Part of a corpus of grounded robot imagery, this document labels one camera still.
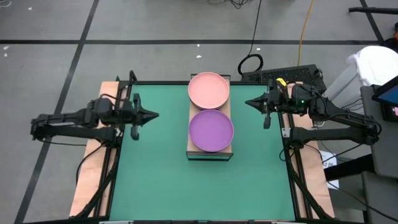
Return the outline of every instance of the purple plate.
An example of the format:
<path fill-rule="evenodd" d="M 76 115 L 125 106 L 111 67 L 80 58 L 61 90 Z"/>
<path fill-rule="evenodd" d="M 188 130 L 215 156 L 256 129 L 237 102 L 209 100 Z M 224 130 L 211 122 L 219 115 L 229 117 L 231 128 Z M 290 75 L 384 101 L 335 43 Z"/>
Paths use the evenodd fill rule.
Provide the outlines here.
<path fill-rule="evenodd" d="M 189 135 L 199 149 L 206 152 L 218 152 L 231 144 L 234 126 L 222 112 L 204 110 L 192 118 L 189 124 Z"/>

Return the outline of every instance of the green mat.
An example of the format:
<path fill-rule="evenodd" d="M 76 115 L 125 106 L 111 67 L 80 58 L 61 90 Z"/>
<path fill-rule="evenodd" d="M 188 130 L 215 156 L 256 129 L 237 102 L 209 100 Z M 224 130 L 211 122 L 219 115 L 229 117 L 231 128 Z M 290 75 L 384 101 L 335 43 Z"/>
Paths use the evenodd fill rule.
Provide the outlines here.
<path fill-rule="evenodd" d="M 231 86 L 235 128 L 229 162 L 188 161 L 186 85 L 134 85 L 142 106 L 160 114 L 139 128 L 126 127 L 110 220 L 294 220 L 286 164 L 279 160 L 278 117 L 244 104 L 264 86 Z"/>

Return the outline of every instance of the floor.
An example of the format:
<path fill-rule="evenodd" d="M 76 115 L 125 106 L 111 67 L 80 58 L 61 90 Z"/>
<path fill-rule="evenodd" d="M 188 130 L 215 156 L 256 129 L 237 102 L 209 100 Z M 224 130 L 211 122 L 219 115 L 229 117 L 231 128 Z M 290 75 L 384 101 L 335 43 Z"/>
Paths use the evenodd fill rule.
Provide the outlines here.
<path fill-rule="evenodd" d="M 347 56 L 393 34 L 398 16 L 375 14 L 372 27 L 365 14 L 348 13 L 364 3 L 398 7 L 396 0 L 315 1 L 301 64 L 321 68 L 327 86 L 346 68 Z M 250 0 L 235 9 L 230 2 L 206 0 L 15 0 L 1 7 L 2 223 L 69 214 L 84 147 L 47 149 L 31 141 L 32 118 L 76 111 L 98 96 L 101 82 L 127 78 L 131 69 L 140 80 L 188 80 L 203 71 L 239 80 L 237 66 L 249 52 L 258 4 Z M 262 1 L 253 52 L 264 57 L 263 69 L 296 65 L 309 5 L 310 0 Z M 255 59 L 248 60 L 243 71 L 256 67 Z M 349 147 L 325 145 L 334 152 Z M 346 157 L 367 153 L 364 147 Z"/>

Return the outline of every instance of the computer monitor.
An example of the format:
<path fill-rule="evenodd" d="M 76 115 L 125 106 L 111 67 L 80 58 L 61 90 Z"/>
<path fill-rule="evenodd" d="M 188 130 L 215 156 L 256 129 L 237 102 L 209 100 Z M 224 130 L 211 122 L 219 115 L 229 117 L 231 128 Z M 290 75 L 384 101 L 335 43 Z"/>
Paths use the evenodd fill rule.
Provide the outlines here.
<path fill-rule="evenodd" d="M 398 76 L 378 88 L 372 100 L 398 107 Z"/>

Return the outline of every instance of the yellow tag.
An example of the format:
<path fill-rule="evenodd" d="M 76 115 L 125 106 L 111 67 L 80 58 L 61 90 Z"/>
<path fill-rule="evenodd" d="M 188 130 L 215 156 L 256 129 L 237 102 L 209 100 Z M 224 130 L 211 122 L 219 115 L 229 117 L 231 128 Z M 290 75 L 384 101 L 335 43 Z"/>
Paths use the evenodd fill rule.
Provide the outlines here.
<path fill-rule="evenodd" d="M 286 82 L 283 78 L 277 78 L 276 80 L 279 81 L 283 86 L 286 86 Z"/>

